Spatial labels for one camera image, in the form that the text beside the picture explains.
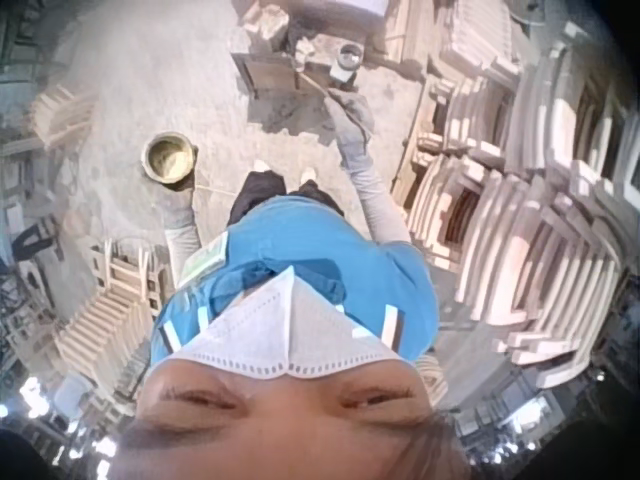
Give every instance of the eye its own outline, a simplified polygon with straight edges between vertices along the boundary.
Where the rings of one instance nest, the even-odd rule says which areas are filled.
[[[351,397],[343,399],[342,406],[344,408],[367,408],[380,405],[382,403],[392,402],[394,400],[410,398],[413,393],[410,389],[397,391],[381,391],[370,390],[358,392]]]
[[[236,404],[230,399],[208,390],[178,391],[171,388],[162,394],[161,399],[185,402],[200,407],[219,408],[222,410],[234,410],[236,408]]]

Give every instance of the white shoe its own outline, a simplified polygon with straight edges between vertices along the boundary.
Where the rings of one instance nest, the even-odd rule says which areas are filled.
[[[302,172],[302,175],[300,176],[300,186],[304,185],[309,180],[315,182],[317,179],[318,179],[318,174],[316,170],[314,168],[307,167],[304,169],[304,171]]]
[[[268,172],[269,170],[271,170],[271,167],[262,160],[256,160],[253,164],[254,172]]]

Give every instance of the name badge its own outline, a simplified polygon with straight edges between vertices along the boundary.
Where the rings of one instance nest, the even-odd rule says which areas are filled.
[[[226,230],[211,243],[191,255],[182,269],[178,288],[184,287],[193,279],[209,274],[227,263],[227,243],[229,232]]]

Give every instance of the black pants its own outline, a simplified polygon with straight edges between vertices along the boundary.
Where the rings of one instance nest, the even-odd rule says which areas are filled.
[[[233,207],[231,207],[228,225],[238,223],[252,208],[278,195],[287,195],[287,187],[281,175],[271,170],[267,172],[251,172],[244,181]],[[309,180],[299,190],[291,192],[289,195],[310,198],[334,209],[344,217],[344,212],[335,200],[331,198],[331,195],[320,190],[318,184],[313,180]]]
[[[37,240],[30,242],[32,237],[37,238]],[[36,223],[16,237],[11,243],[11,249],[13,250],[14,260],[16,262],[23,262],[33,258],[36,253],[45,248],[49,248],[51,245],[53,245],[53,239],[42,238],[40,229]]]

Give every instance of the face mask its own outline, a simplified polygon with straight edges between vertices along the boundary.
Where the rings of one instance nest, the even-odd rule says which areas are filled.
[[[296,277],[293,267],[225,310],[170,359],[263,380],[318,378],[381,360],[404,361]]]

